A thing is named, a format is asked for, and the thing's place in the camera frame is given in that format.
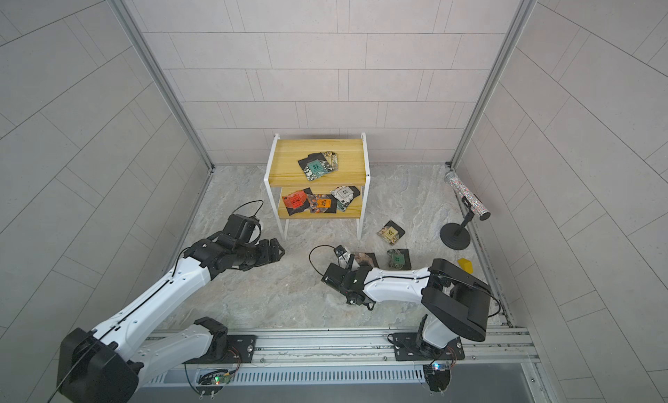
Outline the pink label tea bag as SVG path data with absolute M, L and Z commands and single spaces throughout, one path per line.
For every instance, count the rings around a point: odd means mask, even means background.
M 360 267 L 379 267 L 375 253 L 355 253 L 355 262 Z

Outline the green label tea bag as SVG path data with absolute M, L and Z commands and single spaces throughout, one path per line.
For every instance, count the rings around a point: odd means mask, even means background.
M 387 251 L 389 267 L 394 270 L 408 271 L 412 269 L 410 252 L 406 248 L 393 248 Z

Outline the yellow label tea bag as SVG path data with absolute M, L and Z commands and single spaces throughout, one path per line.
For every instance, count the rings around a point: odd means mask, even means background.
M 382 227 L 377 232 L 377 235 L 386 241 L 389 245 L 394 246 L 405 235 L 405 233 L 406 231 L 403 229 L 403 227 L 398 225 L 393 220 L 388 220 L 384 227 Z

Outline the teal label tea bag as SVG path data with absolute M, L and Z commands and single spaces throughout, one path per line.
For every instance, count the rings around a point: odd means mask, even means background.
M 323 153 L 309 154 L 306 158 L 298 160 L 297 163 L 309 182 L 333 172 L 332 165 Z

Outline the floral pattern tea bag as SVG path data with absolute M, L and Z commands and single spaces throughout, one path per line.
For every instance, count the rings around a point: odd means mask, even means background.
M 337 171 L 339 169 L 339 159 L 337 158 L 337 153 L 332 151 L 325 151 L 322 154 L 327 163 L 327 170 L 329 172 Z

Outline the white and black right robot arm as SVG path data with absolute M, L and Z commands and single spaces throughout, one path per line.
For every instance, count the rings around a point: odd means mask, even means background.
M 417 303 L 426 308 L 427 314 L 410 338 L 396 333 L 391 336 L 391 343 L 411 357 L 455 360 L 459 357 L 455 352 L 459 340 L 486 339 L 491 289 L 448 260 L 436 259 L 431 267 L 402 271 L 370 266 L 354 269 L 332 263 L 322 281 L 342 293 L 347 304 L 368 310 L 386 301 Z

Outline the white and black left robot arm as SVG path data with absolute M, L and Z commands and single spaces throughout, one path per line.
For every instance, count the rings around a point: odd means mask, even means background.
M 172 311 L 219 274 L 248 271 L 280 261 L 277 239 L 227 248 L 201 239 L 179 256 L 174 268 L 130 305 L 85 331 L 76 328 L 61 342 L 56 391 L 72 402 L 127 402 L 158 375 L 189 361 L 240 363 L 228 329 L 210 317 L 153 345 L 144 342 Z

